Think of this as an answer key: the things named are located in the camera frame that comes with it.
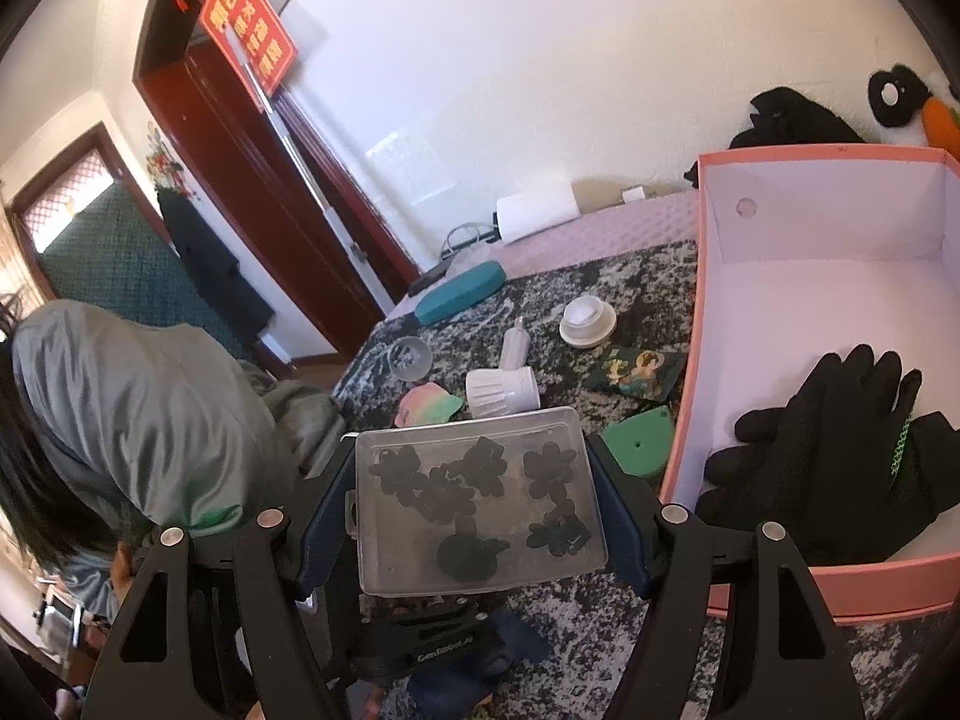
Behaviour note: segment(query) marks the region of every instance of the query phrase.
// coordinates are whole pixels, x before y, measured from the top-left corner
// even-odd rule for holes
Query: white paper roll
[[[579,215],[577,199],[569,183],[521,191],[496,201],[496,223],[500,237],[508,244]]]

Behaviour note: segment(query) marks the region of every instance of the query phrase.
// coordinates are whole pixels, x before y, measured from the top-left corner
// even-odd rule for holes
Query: silver screw
[[[770,541],[783,541],[786,538],[786,528],[779,522],[764,522],[760,531],[769,538]]]
[[[256,524],[261,528],[274,528],[283,522],[283,512],[280,509],[266,509],[256,516]]]
[[[683,506],[677,506],[675,503],[667,504],[661,509],[661,517],[674,525],[680,525],[686,522],[689,514]]]
[[[184,531],[181,528],[167,528],[160,535],[160,543],[165,547],[175,547],[184,540]]]

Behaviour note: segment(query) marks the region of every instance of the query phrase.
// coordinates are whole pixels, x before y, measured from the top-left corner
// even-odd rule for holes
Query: person's black hair
[[[59,478],[40,447],[13,374],[19,300],[0,298],[0,511],[13,536],[44,567],[80,551],[113,553],[107,523]]]

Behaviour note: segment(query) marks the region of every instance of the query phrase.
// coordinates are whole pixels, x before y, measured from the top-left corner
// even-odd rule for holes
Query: window lattice
[[[49,247],[72,218],[113,183],[99,151],[90,151],[23,214],[37,252]]]

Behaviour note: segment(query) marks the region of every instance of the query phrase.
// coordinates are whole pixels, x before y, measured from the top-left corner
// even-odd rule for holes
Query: marble-patterned tablecloth
[[[536,372],[544,408],[574,406],[584,430],[597,431],[640,410],[640,403],[582,386],[602,348],[577,351],[560,340],[563,306],[590,293],[618,314],[641,312],[638,346],[686,351],[693,317],[696,245],[674,242],[579,266],[508,282],[492,298],[446,322],[420,327],[411,314],[380,324],[335,389],[350,429],[392,426],[400,397],[410,384],[390,375],[386,352],[402,336],[418,336],[434,353],[429,379],[464,395],[464,375],[474,367],[496,367],[504,332],[524,317],[531,335],[528,365]],[[671,395],[676,408],[680,387]],[[457,418],[466,418],[462,412]],[[577,718],[603,715],[630,656],[645,603],[610,573],[520,589],[509,602],[550,641],[544,664],[515,669],[491,707],[478,716]],[[844,629],[868,716],[876,713],[909,673],[939,623],[939,615],[901,623]],[[683,720],[706,716],[722,624],[710,620]],[[383,709],[385,718],[417,717],[397,685]]]

